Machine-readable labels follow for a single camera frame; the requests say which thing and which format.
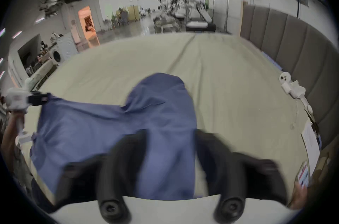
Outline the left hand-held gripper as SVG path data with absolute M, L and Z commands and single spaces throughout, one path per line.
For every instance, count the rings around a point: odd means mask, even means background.
M 7 109 L 25 115 L 31 106 L 42 106 L 50 99 L 50 93 L 32 92 L 34 87 L 33 79 L 26 79 L 23 88 L 10 88 L 5 97 Z M 24 131 L 24 120 L 16 122 L 18 130 L 17 144 L 24 144 L 29 141 L 28 134 Z

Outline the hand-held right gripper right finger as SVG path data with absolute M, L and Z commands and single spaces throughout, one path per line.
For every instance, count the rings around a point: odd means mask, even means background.
M 209 196 L 220 195 L 214 210 L 218 223 L 234 223 L 245 209 L 246 198 L 287 205 L 287 188 L 278 165 L 229 147 L 212 133 L 196 130 L 196 152 L 206 174 Z

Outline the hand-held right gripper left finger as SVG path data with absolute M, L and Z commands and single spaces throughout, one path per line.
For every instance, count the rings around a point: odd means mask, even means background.
M 62 171 L 55 195 L 55 211 L 63 206 L 98 201 L 106 222 L 130 222 L 123 197 L 136 197 L 137 176 L 147 149 L 147 130 L 122 137 L 109 152 L 81 162 L 70 162 Z

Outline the person's left hand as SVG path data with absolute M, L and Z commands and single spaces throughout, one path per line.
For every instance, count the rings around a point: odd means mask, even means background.
M 7 133 L 11 137 L 16 137 L 23 132 L 24 129 L 24 116 L 25 113 L 22 111 L 11 112 L 9 122 L 6 128 Z

